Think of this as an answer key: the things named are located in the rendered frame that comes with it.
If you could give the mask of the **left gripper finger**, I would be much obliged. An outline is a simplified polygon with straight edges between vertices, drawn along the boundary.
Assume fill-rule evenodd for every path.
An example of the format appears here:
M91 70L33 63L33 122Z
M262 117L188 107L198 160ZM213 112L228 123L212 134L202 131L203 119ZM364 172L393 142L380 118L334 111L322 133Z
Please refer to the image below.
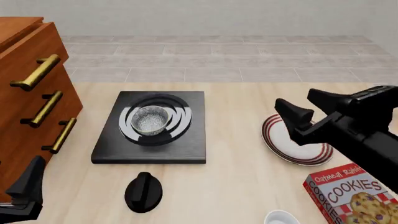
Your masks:
M46 161L35 156L22 175L6 190L12 197L11 205L26 206L31 202L43 204L42 181Z

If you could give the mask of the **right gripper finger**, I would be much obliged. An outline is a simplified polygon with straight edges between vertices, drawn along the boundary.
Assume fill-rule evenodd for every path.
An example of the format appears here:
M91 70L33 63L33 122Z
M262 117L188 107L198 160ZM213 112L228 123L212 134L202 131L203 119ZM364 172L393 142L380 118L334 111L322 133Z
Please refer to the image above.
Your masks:
M332 113L340 113L343 115L351 116L351 95L342 95L337 93L329 93L318 89L310 89L308 91L307 100L314 104L326 115Z
M274 109L284 121L291 140L303 140L303 133L313 125L314 110L295 106L283 98L276 99Z

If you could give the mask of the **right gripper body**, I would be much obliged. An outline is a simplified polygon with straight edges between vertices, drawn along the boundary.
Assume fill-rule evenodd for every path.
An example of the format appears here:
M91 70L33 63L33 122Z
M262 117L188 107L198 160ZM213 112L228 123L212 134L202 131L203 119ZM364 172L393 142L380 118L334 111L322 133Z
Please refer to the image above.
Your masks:
M392 102L351 101L353 115L332 113L303 133L298 145L328 143L334 147L391 147Z

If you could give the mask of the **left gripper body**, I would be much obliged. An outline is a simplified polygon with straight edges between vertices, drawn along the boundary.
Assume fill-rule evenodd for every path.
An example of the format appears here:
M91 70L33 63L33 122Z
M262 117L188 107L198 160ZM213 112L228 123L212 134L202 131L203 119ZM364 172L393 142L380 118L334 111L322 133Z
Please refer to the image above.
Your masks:
M0 203L0 221L36 220L42 208L43 206L37 202L29 202L27 205Z

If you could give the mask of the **white plate with red rings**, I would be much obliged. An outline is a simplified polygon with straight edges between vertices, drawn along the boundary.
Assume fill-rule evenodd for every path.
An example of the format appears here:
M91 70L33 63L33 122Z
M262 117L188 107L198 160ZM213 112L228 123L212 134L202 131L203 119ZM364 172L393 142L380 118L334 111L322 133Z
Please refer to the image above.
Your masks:
M290 139L279 114L269 116L262 124L261 135L267 147L277 156L300 166L320 166L333 158L333 147L326 143L299 146Z

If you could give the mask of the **small white bowl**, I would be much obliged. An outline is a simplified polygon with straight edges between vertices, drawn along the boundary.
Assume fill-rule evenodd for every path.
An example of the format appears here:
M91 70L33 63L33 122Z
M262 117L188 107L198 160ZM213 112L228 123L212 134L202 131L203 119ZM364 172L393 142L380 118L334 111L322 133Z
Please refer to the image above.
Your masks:
M285 210L273 210L264 218L264 224L300 224L300 222Z

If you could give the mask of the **round black stove knob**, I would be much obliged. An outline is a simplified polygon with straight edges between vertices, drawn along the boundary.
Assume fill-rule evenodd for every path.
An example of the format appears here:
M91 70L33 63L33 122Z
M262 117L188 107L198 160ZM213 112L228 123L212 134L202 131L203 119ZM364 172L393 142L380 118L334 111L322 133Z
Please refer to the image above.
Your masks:
M158 206L163 196L162 184L148 172L140 172L125 191L124 199L130 210L146 213Z

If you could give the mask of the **flat black stove plate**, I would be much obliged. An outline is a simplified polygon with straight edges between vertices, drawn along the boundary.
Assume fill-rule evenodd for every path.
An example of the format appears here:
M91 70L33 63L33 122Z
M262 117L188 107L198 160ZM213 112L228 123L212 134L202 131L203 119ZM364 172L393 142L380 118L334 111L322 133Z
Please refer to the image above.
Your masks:
M145 106L167 110L165 130L143 136L131 122ZM205 164L203 91L121 91L91 154L93 164Z

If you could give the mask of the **wooden cabinet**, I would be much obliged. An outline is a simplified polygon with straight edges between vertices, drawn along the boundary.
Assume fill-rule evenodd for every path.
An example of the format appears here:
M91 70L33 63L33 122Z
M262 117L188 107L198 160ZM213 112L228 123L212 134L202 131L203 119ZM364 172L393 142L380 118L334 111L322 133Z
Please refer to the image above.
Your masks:
M82 110L53 22L0 17L0 202L35 156L59 152Z

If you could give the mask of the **oatmeal raisin cookies box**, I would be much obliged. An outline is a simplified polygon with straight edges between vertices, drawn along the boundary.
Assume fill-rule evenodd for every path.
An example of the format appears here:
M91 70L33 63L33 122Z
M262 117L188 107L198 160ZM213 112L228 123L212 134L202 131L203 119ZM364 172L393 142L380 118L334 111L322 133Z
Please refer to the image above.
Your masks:
M328 224L398 224L398 199L357 164L312 173L303 187Z

